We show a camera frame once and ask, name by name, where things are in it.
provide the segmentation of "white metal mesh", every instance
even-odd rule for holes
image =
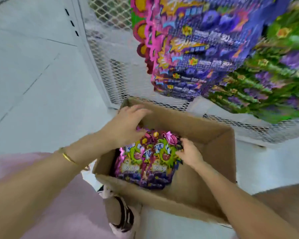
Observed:
[[[144,59],[136,53],[139,42],[133,37],[128,0],[86,2],[90,6],[89,13],[83,14],[86,36],[111,103],[120,105],[125,97],[136,96],[162,106],[186,111],[189,102],[164,97],[153,91]],[[286,120],[279,124],[255,125],[248,120],[240,122],[208,112],[190,112],[226,123],[234,128],[237,135],[266,144],[276,144],[299,137],[299,119]]]

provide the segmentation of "floor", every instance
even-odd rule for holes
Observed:
[[[57,0],[0,5],[0,154],[53,152],[115,115],[101,99]],[[276,150],[237,141],[239,186],[299,183],[299,139]],[[84,178],[98,189],[89,173]],[[143,208],[139,238],[230,238],[231,229]]]

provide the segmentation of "open cardboard box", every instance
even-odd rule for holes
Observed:
[[[230,126],[135,98],[125,99],[121,108],[136,104],[144,104],[153,111],[151,115],[144,117],[140,122],[141,126],[171,131],[192,140],[204,160],[235,183],[235,135]],[[205,182],[188,165],[179,165],[171,185],[167,185],[163,190],[150,191],[109,176],[112,163],[118,154],[118,149],[108,152],[97,159],[93,168],[96,179],[114,192],[174,215],[202,221],[228,222]]]

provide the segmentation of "gold bangle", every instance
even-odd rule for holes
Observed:
[[[80,166],[79,164],[77,164],[76,162],[74,162],[74,161],[73,161],[73,160],[72,160],[72,159],[65,153],[64,148],[60,148],[60,149],[59,149],[59,152],[62,153],[63,157],[64,157],[66,160],[68,160],[68,161],[70,161],[70,162],[76,164],[77,166]],[[85,170],[85,171],[90,171],[91,169],[90,169],[90,166],[86,166],[83,170]]]

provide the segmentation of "metal rack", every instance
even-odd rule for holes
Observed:
[[[272,147],[299,137],[299,119],[270,124],[249,114],[231,114],[198,97],[193,102],[165,97],[153,91],[144,59],[136,53],[128,0],[64,0],[85,62],[108,107],[119,108],[125,97],[135,96],[156,104],[226,123],[236,139]]]

